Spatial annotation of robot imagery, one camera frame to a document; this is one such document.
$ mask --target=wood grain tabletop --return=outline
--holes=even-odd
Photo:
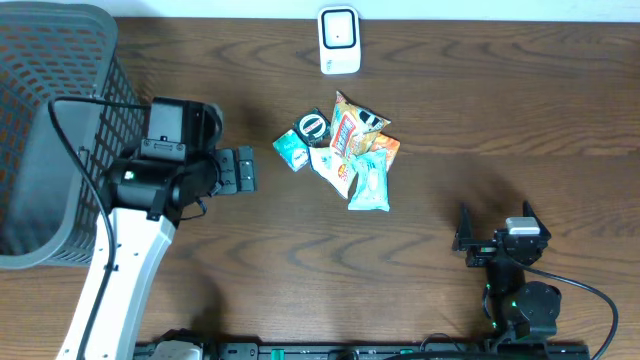
[[[307,343],[487,334],[485,273],[450,250],[458,206],[489,238],[528,199],[553,234],[535,267],[609,294],[621,321],[605,357],[640,358],[640,25],[362,21],[362,67],[342,76],[320,72],[315,21],[118,25],[143,101],[219,104],[222,146],[253,146],[258,177],[257,193],[207,200],[180,225],[140,340],[182,327]],[[348,211],[271,145],[311,108],[331,114],[338,89],[402,143],[389,213]],[[0,272],[0,359],[55,356],[86,272]],[[563,294],[554,339],[595,353],[607,305],[548,283]]]

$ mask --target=orange packet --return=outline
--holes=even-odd
[[[387,172],[389,172],[391,164],[393,164],[393,159],[396,158],[398,149],[400,149],[400,141],[384,134],[378,134],[375,140],[373,140],[373,145],[371,145],[371,149],[369,149],[369,151],[376,151],[380,149],[387,149]]]

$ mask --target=plastic bin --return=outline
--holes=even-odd
[[[115,56],[117,32],[91,5],[0,3],[0,268],[91,261],[98,208],[46,106],[57,95],[138,103]],[[56,111],[94,181],[145,122],[139,110],[60,103]]]

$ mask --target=white wall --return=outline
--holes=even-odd
[[[640,0],[53,1],[91,3],[113,16],[311,19],[324,6],[352,5],[363,19],[640,22]]]

